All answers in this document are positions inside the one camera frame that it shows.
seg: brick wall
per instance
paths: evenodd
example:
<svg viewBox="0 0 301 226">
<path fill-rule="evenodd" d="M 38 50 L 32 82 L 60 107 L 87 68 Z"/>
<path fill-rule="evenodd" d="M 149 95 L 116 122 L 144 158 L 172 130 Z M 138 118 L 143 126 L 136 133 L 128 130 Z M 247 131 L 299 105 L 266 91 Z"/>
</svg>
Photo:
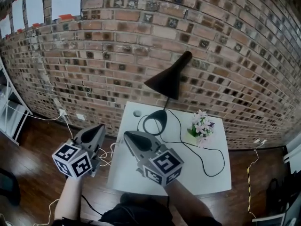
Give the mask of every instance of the brick wall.
<svg viewBox="0 0 301 226">
<path fill-rule="evenodd" d="M 222 118 L 229 148 L 253 148 L 257 138 L 279 146 L 301 119 L 298 4 L 82 0 L 81 17 L 51 21 L 44 0 L 45 24 L 3 39 L 1 56 L 33 112 L 55 118 L 65 108 L 72 125 L 102 122 L 116 135 L 126 101 L 164 105 L 143 82 L 189 50 L 180 99 L 169 107 Z M 12 18 L 11 0 L 1 8 Z"/>
</svg>

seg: person's arm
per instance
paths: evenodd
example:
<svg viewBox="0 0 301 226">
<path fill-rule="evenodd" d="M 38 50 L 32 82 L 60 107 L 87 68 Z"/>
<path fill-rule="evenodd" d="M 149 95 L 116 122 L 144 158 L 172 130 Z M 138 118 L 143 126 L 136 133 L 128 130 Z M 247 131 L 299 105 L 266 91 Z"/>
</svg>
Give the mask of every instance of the person's arm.
<svg viewBox="0 0 301 226">
<path fill-rule="evenodd" d="M 78 179 L 69 177 L 55 208 L 55 220 L 62 220 L 63 217 L 72 220 L 79 219 L 81 191 L 82 177 Z"/>
<path fill-rule="evenodd" d="M 201 217 L 213 218 L 209 208 L 189 192 L 178 180 L 171 182 L 164 189 L 188 225 L 193 225 Z"/>
</svg>

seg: wooden floor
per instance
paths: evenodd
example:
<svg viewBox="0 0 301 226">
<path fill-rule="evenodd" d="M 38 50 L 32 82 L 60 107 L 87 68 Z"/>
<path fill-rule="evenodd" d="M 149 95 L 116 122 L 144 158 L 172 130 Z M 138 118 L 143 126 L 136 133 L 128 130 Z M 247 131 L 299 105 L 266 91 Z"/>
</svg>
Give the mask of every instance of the wooden floor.
<svg viewBox="0 0 301 226">
<path fill-rule="evenodd" d="M 70 137 L 65 126 L 55 122 L 29 118 L 19 138 L 20 147 L 0 135 L 0 167 L 11 171 L 18 178 L 21 190 L 21 203 L 12 207 L 6 198 L 0 196 L 0 213 L 15 226 L 32 226 L 48 221 L 48 206 L 59 198 L 65 178 L 54 165 L 51 154 Z M 105 140 L 108 150 L 112 139 Z M 272 178 L 282 178 L 287 173 L 283 165 L 282 149 L 261 150 L 259 161 L 252 166 L 252 207 L 258 217 L 265 216 L 265 190 Z M 224 226 L 249 225 L 252 216 L 247 214 L 248 183 L 246 168 L 255 161 L 256 154 L 248 152 L 230 152 L 232 190 L 202 195 L 199 198 L 210 208 L 214 217 Z M 112 209 L 122 192 L 106 188 L 109 167 L 102 167 L 95 178 L 85 178 L 83 195 L 100 213 Z M 158 198 L 166 203 L 166 197 Z M 186 225 L 175 208 L 170 206 L 176 225 Z M 98 219 L 86 204 L 82 202 L 82 218 Z"/>
</svg>

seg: power outlet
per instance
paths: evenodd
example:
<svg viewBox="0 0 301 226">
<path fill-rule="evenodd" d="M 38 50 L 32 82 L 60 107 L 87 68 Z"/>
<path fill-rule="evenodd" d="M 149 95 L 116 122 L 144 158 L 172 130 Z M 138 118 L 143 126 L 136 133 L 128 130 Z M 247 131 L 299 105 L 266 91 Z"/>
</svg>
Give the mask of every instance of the power outlet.
<svg viewBox="0 0 301 226">
<path fill-rule="evenodd" d="M 67 115 L 67 112 L 66 112 L 65 110 L 60 109 L 59 111 L 60 111 L 60 116 L 62 116 L 62 115 Z"/>
<path fill-rule="evenodd" d="M 84 115 L 82 115 L 82 114 L 76 114 L 76 116 L 77 116 L 77 118 L 79 118 L 82 121 L 86 120 L 85 117 L 84 117 Z"/>
</svg>

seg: lamp shade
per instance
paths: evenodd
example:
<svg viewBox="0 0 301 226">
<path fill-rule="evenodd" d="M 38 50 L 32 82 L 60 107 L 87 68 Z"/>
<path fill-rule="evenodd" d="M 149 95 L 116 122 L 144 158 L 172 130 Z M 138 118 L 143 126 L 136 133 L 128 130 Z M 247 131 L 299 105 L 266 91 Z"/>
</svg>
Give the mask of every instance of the lamp shade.
<svg viewBox="0 0 301 226">
<path fill-rule="evenodd" d="M 179 98 L 180 73 L 191 59 L 192 53 L 184 52 L 171 67 L 150 78 L 145 84 L 156 92 L 177 100 Z"/>
</svg>

